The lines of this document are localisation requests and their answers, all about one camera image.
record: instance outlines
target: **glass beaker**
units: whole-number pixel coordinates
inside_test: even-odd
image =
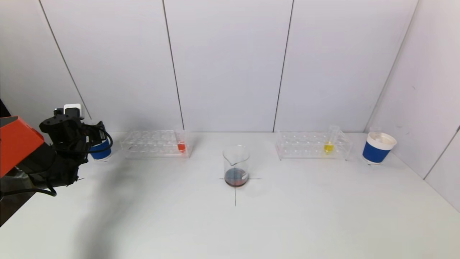
[[[249,151],[241,146],[226,147],[224,156],[224,180],[232,187],[242,186],[249,179]]]

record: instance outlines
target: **white cup rim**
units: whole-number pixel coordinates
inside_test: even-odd
[[[383,132],[369,132],[367,141],[369,145],[381,150],[391,150],[397,144],[394,137]]]

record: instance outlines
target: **dark liquid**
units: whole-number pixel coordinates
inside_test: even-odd
[[[232,187],[242,186],[247,182],[248,175],[243,169],[231,168],[225,172],[224,180]]]

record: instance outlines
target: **test tube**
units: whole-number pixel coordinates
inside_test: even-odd
[[[174,135],[176,136],[177,141],[177,148],[181,153],[185,153],[186,145],[185,145],[185,133],[183,131],[174,131]]]
[[[334,144],[339,136],[340,127],[336,125],[329,126],[329,132],[327,135],[326,142],[324,143],[324,152],[326,155],[331,154],[334,151]]]

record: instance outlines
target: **white wall panel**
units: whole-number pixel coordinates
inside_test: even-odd
[[[108,130],[182,125],[161,0],[42,0],[75,83]]]
[[[426,181],[460,212],[460,134],[457,134]]]
[[[460,125],[460,1],[421,0],[370,126],[425,177]]]
[[[296,0],[275,130],[363,132],[417,0]]]
[[[273,130],[291,7],[165,0],[186,130]]]
[[[0,1],[0,98],[38,131],[54,108],[82,103],[38,0]]]

